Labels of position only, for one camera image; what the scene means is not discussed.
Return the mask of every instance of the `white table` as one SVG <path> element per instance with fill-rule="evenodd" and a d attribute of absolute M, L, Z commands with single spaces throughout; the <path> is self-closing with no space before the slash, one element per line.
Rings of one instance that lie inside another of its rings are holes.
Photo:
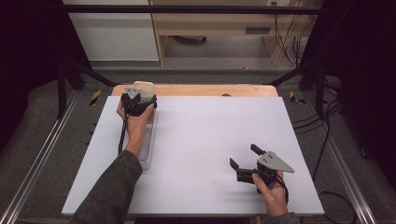
<path fill-rule="evenodd" d="M 120 97 L 110 96 L 67 197 L 72 215 L 117 157 Z M 272 150 L 294 170 L 284 174 L 289 210 L 324 213 L 280 97 L 159 96 L 152 163 L 134 189 L 129 213 L 137 216 L 241 217 L 266 213 L 251 184 L 236 181 L 229 164 L 255 168 L 250 144 Z"/>

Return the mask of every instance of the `sleeve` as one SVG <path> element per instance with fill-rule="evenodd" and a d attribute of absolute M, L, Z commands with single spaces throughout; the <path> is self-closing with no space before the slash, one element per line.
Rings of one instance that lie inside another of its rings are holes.
<path fill-rule="evenodd" d="M 142 175 L 139 159 L 124 150 L 99 177 L 69 223 L 123 223 Z"/>
<path fill-rule="evenodd" d="M 268 217 L 262 221 L 264 224 L 300 224 L 300 220 L 294 213 L 288 213 L 279 217 Z"/>

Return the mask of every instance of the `person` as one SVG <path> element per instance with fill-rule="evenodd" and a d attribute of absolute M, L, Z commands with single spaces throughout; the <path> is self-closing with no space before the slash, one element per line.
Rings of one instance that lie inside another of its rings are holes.
<path fill-rule="evenodd" d="M 123 223 L 128 213 L 134 185 L 143 173 L 139 155 L 143 147 L 146 123 L 153 110 L 153 105 L 146 108 L 139 117 L 127 118 L 128 144 L 125 150 L 110 164 L 99 177 L 87 197 L 71 217 L 69 223 Z M 117 113 L 125 120 L 122 104 L 119 103 Z M 284 190 L 275 183 L 269 189 L 262 179 L 253 174 L 257 188 L 267 207 L 268 218 L 264 223 L 299 223 L 294 213 L 289 213 Z"/>

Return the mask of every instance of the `human hand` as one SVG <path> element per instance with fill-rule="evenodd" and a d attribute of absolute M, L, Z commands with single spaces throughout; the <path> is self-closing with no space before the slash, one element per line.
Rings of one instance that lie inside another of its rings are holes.
<path fill-rule="evenodd" d="M 149 105 L 145 112 L 139 117 L 129 116 L 127 117 L 127 133 L 129 136 L 128 144 L 125 150 L 129 150 L 139 158 L 140 152 L 142 151 L 143 141 L 145 139 L 146 124 L 149 116 L 154 108 L 154 105 Z M 125 120 L 125 113 L 122 109 L 122 102 L 119 103 L 117 113 L 120 115 L 122 120 Z"/>
<path fill-rule="evenodd" d="M 278 171 L 277 174 L 283 178 L 283 172 Z M 268 216 L 279 217 L 287 214 L 288 207 L 286 205 L 285 190 L 283 187 L 275 181 L 271 189 L 268 189 L 258 175 L 253 174 L 252 177 L 257 188 L 262 192 L 262 197 L 267 206 Z"/>

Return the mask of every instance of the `metal rail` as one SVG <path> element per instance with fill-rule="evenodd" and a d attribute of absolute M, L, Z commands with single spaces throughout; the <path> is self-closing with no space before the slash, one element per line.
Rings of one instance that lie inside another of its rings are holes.
<path fill-rule="evenodd" d="M 183 14 L 277 14 L 320 15 L 336 9 L 324 7 L 234 7 L 234 6 L 112 6 L 43 5 L 44 9 L 69 13 L 183 13 Z"/>
<path fill-rule="evenodd" d="M 18 189 L 13 200 L 9 204 L 7 210 L 0 217 L 1 224 L 12 224 L 17 220 L 18 214 L 20 213 L 23 205 L 29 197 L 29 194 L 32 191 L 33 186 L 35 185 L 35 182 L 37 181 L 41 170 L 43 169 L 47 161 L 47 158 L 49 157 L 56 141 L 58 140 L 58 137 L 62 129 L 64 128 L 64 125 L 69 118 L 69 115 L 73 110 L 79 94 L 80 91 L 72 91 L 68 99 L 67 108 L 64 112 L 64 115 L 60 119 L 57 119 L 55 124 L 53 125 L 52 130 L 49 133 L 43 147 L 40 149 L 40 152 L 35 158 L 35 162 L 31 166 L 28 174 L 21 183 L 20 188 Z"/>
<path fill-rule="evenodd" d="M 313 112 L 316 112 L 316 109 L 314 107 L 315 99 L 313 97 L 313 94 L 309 94 L 308 92 L 304 91 L 304 97 L 307 100 L 307 103 L 310 106 L 311 110 Z M 327 125 L 323 124 L 320 126 L 319 129 L 320 133 L 323 135 L 324 138 L 327 133 Z M 343 182 L 346 193 L 355 208 L 355 212 L 358 215 L 359 220 L 362 224 L 375 224 L 376 222 L 373 213 L 366 200 L 364 199 L 358 183 L 353 177 L 353 174 L 350 172 L 349 167 L 347 166 L 343 156 L 338 150 L 338 147 L 335 144 L 330 133 L 327 147 L 332 158 L 332 162 L 334 163 L 335 169 L 337 170 L 337 173 L 339 174 L 341 181 Z"/>

